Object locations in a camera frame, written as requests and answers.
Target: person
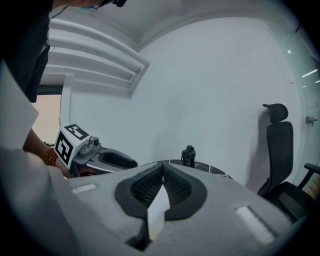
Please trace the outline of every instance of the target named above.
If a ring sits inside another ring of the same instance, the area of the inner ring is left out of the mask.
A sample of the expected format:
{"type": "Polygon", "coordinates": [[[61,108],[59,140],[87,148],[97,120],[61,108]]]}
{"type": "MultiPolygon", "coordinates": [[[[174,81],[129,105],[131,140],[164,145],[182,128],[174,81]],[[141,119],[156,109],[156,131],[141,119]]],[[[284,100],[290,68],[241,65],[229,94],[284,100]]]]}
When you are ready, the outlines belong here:
{"type": "MultiPolygon", "coordinates": [[[[49,14],[61,6],[101,7],[113,1],[102,0],[42,0],[19,1],[10,15],[1,15],[1,59],[5,61],[21,90],[34,103],[44,69],[48,63],[50,49],[49,14]]],[[[4,3],[2,11],[12,8],[12,3],[4,3]]],[[[23,146],[48,163],[50,148],[31,130],[23,146]]],[[[69,171],[59,158],[53,163],[65,177],[69,171]]]]}

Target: chair seat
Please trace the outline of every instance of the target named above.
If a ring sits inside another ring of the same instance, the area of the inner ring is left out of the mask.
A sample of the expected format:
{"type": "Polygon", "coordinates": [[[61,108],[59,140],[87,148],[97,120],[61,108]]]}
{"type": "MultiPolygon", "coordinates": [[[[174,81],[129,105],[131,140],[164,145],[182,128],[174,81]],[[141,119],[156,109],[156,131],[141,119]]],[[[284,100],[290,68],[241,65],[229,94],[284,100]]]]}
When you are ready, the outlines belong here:
{"type": "Polygon", "coordinates": [[[316,202],[297,186],[283,182],[263,196],[282,210],[293,222],[310,213],[316,202]]]}

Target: white paper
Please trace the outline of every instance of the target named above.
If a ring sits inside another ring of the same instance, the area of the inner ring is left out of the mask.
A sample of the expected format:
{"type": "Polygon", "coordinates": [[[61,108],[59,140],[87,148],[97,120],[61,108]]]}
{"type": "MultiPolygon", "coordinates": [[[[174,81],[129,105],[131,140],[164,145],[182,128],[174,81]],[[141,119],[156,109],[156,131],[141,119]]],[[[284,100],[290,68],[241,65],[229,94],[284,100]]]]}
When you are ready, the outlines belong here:
{"type": "Polygon", "coordinates": [[[38,116],[6,63],[0,63],[0,148],[22,150],[38,116]]]}

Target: ceiling light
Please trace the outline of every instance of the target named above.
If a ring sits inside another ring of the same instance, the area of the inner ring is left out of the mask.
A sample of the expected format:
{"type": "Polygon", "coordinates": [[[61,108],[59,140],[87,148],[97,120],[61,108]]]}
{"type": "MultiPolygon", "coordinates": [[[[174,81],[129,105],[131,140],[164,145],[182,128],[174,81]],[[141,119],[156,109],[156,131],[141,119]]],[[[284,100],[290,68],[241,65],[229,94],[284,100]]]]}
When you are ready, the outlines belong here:
{"type": "Polygon", "coordinates": [[[306,77],[306,76],[309,76],[310,74],[312,74],[312,73],[314,73],[314,72],[317,72],[317,71],[318,71],[318,69],[315,69],[314,71],[311,71],[310,73],[303,75],[302,78],[304,78],[304,77],[306,77]]]}

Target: person's arm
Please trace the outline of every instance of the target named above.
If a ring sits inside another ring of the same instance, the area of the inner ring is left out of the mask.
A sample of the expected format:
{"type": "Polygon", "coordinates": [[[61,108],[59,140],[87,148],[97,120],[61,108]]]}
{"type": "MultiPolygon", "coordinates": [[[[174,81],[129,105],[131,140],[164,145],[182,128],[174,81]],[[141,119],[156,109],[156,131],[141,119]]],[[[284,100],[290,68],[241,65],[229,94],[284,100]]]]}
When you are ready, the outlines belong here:
{"type": "MultiPolygon", "coordinates": [[[[41,139],[36,135],[34,130],[31,129],[29,132],[24,146],[23,150],[28,151],[30,153],[33,153],[40,157],[44,162],[46,161],[46,153],[50,149],[44,142],[41,141],[41,139]]],[[[61,162],[59,158],[55,161],[55,166],[58,167],[61,171],[63,176],[69,178],[70,174],[66,166],[61,162]]]]}

